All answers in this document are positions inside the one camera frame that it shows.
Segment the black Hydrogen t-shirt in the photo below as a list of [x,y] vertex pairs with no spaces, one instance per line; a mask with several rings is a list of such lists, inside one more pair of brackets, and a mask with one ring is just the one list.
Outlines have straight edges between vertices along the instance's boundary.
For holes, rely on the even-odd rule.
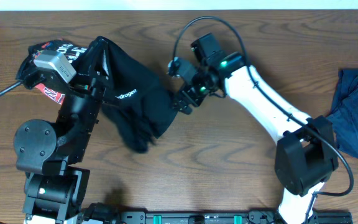
[[[172,107],[173,93],[164,87],[157,74],[113,41],[103,36],[96,39],[108,43],[111,69],[111,87],[105,92],[101,110],[116,125],[127,147],[146,153],[149,144],[170,127],[177,115]],[[73,62],[78,73],[88,71],[88,49]]]

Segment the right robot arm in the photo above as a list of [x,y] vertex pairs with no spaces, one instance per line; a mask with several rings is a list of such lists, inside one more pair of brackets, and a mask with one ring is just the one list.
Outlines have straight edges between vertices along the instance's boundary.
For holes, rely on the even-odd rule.
[[271,223],[313,223],[313,207],[322,188],[339,166],[333,146],[332,124],[324,116],[312,118],[270,87],[251,65],[245,52],[227,54],[213,34],[191,44],[199,63],[174,56],[168,73],[184,84],[173,107],[190,114],[218,90],[243,106],[276,145],[274,170],[283,185],[283,198]]

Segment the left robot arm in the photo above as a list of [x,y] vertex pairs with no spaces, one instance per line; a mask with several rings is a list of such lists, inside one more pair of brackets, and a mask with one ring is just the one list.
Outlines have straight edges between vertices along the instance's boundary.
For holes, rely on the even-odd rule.
[[108,43],[96,39],[70,63],[56,50],[29,53],[17,79],[65,95],[54,123],[32,119],[14,136],[16,167],[25,172],[25,223],[82,223],[90,176],[74,165],[83,160],[106,90],[110,87]]

